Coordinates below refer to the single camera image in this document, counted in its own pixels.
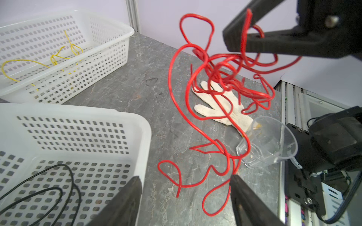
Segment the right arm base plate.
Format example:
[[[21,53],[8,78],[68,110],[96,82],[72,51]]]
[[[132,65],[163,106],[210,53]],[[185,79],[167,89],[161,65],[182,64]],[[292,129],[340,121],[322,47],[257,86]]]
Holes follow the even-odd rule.
[[[298,151],[285,167],[285,195],[302,207],[320,215],[326,214],[321,177],[313,177],[314,166],[321,159],[311,144],[308,131],[296,125],[287,124],[297,140]]]

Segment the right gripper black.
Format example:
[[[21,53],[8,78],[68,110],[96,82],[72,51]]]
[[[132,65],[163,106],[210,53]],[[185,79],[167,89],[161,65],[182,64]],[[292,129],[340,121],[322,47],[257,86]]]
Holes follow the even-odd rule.
[[[296,31],[242,35],[284,0],[251,1],[223,30],[230,52],[341,58],[362,55],[361,1],[298,1]]]

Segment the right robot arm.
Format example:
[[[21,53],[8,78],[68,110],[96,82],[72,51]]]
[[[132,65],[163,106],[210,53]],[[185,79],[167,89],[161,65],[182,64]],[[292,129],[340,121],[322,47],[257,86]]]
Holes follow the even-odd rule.
[[[251,1],[223,30],[230,52],[246,51],[304,57],[342,58],[362,52],[361,1],[298,1],[297,26],[243,35],[280,1]],[[319,117],[310,140],[299,142],[296,159],[309,172],[362,168],[362,109],[358,106]]]

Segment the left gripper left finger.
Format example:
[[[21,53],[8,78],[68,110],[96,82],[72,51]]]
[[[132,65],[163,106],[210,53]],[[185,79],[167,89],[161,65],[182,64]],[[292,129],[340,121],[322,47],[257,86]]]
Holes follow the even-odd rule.
[[[132,177],[89,226],[135,226],[142,195],[142,183]]]

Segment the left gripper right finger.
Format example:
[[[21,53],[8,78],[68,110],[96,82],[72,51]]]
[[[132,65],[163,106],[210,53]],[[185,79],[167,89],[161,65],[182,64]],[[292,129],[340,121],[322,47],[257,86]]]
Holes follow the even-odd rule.
[[[237,226],[284,225],[238,175],[231,176],[230,189]]]

